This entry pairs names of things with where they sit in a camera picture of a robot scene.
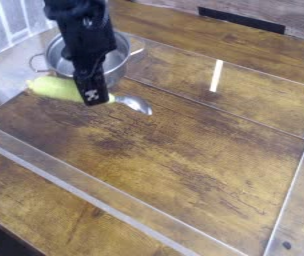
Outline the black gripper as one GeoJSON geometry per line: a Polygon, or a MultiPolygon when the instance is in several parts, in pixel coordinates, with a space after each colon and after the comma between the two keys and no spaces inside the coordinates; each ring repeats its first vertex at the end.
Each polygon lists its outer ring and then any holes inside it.
{"type": "Polygon", "coordinates": [[[73,80],[86,106],[109,101],[105,55],[117,48],[106,0],[43,0],[46,18],[57,23],[63,56],[74,66],[73,80]]]}

